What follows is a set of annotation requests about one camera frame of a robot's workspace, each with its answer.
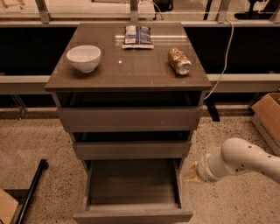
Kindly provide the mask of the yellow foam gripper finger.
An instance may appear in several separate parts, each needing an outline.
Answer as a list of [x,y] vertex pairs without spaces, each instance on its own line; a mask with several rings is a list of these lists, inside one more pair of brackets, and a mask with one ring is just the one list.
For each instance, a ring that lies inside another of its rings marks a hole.
[[197,174],[197,161],[193,162],[185,173],[185,178],[188,182],[193,184],[199,184],[200,178]]

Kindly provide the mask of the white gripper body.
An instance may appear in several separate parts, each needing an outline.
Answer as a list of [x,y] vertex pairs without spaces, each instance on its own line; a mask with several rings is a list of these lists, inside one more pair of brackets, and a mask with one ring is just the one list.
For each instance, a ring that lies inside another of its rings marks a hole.
[[219,179],[210,170],[208,164],[209,157],[210,155],[206,154],[198,160],[196,173],[203,182],[214,183],[217,182]]

